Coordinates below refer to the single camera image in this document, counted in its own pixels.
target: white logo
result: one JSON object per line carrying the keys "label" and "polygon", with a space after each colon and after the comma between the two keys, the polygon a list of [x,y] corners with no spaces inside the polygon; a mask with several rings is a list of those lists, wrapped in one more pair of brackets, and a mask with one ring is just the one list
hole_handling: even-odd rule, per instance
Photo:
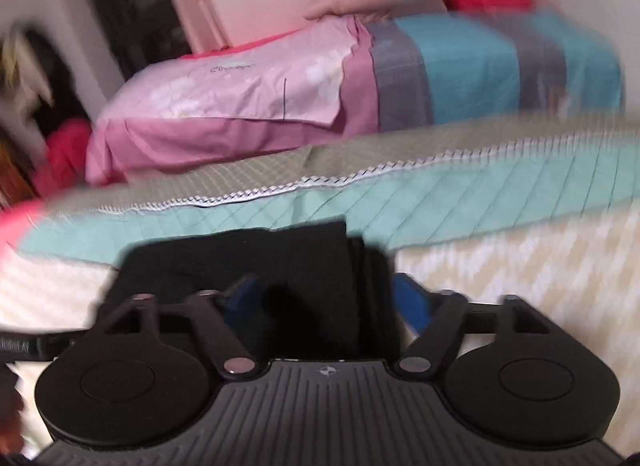
{"label": "white logo", "polygon": [[330,378],[332,375],[336,374],[338,370],[334,369],[334,367],[331,367],[329,365],[325,365],[320,370],[318,370],[318,372],[320,372],[323,376]]}

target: teal fabric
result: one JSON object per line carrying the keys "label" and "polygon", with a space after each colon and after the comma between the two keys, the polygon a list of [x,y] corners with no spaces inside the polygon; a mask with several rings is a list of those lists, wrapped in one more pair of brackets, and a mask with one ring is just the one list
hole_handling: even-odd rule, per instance
{"label": "teal fabric", "polygon": [[396,25],[422,54],[437,125],[518,109],[518,55],[508,39],[453,14],[408,16]]}
{"label": "teal fabric", "polygon": [[640,195],[638,150],[636,142],[591,144],[578,153],[443,163],[212,208],[45,219],[20,249],[114,264],[134,243],[337,217],[389,250],[440,243],[629,202]]}
{"label": "teal fabric", "polygon": [[572,110],[597,112],[617,110],[623,105],[622,67],[609,43],[595,34],[570,27],[552,13],[533,14],[529,20],[564,51],[567,94],[580,100],[572,103]]}

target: blue and gray striped fabric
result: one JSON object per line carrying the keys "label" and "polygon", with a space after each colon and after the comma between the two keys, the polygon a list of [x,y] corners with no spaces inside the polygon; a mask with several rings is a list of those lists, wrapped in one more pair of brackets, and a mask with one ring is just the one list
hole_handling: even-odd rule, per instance
{"label": "blue and gray striped fabric", "polygon": [[369,24],[382,131],[503,113],[619,112],[614,49],[553,14],[428,14]]}

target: bed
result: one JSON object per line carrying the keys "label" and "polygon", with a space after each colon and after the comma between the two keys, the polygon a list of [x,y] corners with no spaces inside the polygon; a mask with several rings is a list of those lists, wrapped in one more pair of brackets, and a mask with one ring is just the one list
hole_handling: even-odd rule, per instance
{"label": "bed", "polygon": [[88,181],[503,113],[623,106],[613,49],[547,12],[366,26],[328,17],[250,47],[164,62],[129,81],[98,118]]}
{"label": "bed", "polygon": [[[87,324],[132,244],[343,217],[397,271],[480,301],[515,292],[589,346],[622,385],[606,439],[629,454],[640,428],[639,134],[638,121],[615,116],[505,116],[29,204],[0,225],[0,323]],[[29,399],[39,369],[18,372]],[[33,404],[26,417],[38,428]]]}

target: patterned trim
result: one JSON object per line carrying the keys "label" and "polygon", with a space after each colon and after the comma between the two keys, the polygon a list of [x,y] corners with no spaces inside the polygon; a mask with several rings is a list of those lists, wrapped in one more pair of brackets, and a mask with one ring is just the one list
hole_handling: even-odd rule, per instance
{"label": "patterned trim", "polygon": [[[125,207],[101,206],[97,208],[85,208],[76,211],[78,213],[105,213],[109,215],[121,215],[129,211],[163,211],[178,206],[195,206],[210,208],[223,204],[241,203],[250,200],[281,195],[298,189],[311,189],[315,187],[343,187],[355,181],[379,177],[391,172],[424,169],[432,165],[463,164],[471,162],[497,162],[501,159],[540,156],[561,156],[576,153],[581,150],[607,149],[612,144],[620,142],[637,142],[640,132],[637,129],[625,131],[592,132],[582,131],[567,133],[554,137],[524,138],[518,141],[506,142],[499,145],[488,146],[477,150],[446,150],[440,155],[426,159],[410,161],[397,161],[380,163],[375,167],[364,168],[357,173],[343,176],[303,176],[295,182],[278,186],[254,188],[237,191],[225,195],[190,195],[186,197],[174,197],[166,201],[131,203]],[[64,213],[50,213],[46,217],[66,217]]]}

